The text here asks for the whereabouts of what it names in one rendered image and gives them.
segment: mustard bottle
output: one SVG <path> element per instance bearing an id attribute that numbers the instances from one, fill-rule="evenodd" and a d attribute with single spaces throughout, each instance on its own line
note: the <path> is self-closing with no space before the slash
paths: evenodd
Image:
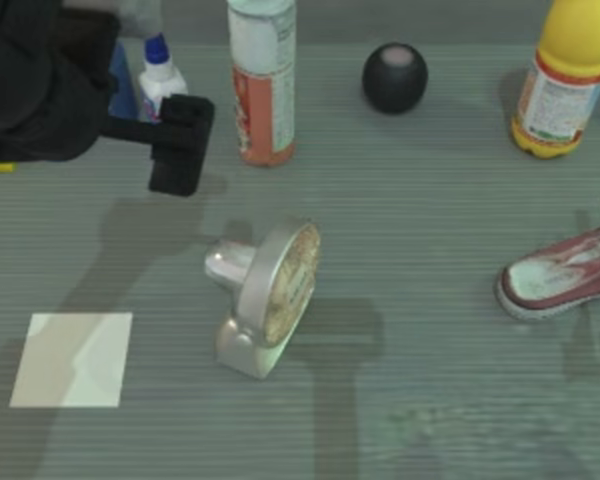
<path id="1" fill-rule="evenodd" d="M 518 146 L 575 150 L 600 97 L 600 0 L 554 0 L 512 120 Z"/>

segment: white sticky note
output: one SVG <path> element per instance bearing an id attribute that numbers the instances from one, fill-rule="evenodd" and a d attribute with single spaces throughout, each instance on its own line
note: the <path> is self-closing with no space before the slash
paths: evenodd
<path id="1" fill-rule="evenodd" d="M 117 408 L 131 313 L 36 314 L 31 318 L 12 408 Z"/>

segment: black sphere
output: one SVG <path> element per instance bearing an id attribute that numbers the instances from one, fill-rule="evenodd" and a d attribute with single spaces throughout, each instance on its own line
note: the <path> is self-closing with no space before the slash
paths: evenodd
<path id="1" fill-rule="evenodd" d="M 429 71 L 423 56 L 402 43 L 375 50 L 364 66 L 362 87 L 373 107 L 383 113 L 411 110 L 422 99 Z"/>

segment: sneaker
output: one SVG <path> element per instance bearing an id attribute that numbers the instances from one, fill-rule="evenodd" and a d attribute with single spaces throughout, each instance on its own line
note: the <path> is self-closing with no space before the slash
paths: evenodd
<path id="1" fill-rule="evenodd" d="M 496 296 L 516 319 L 534 322 L 600 298 L 600 228 L 507 266 Z"/>

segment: spray can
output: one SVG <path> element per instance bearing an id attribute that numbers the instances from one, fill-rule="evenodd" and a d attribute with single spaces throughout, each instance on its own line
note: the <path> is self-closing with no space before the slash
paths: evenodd
<path id="1" fill-rule="evenodd" d="M 228 0 L 243 160 L 277 166 L 295 150 L 295 0 Z"/>
<path id="2" fill-rule="evenodd" d="M 600 0 L 554 0 L 512 133 L 538 158 L 573 151 L 600 97 Z"/>

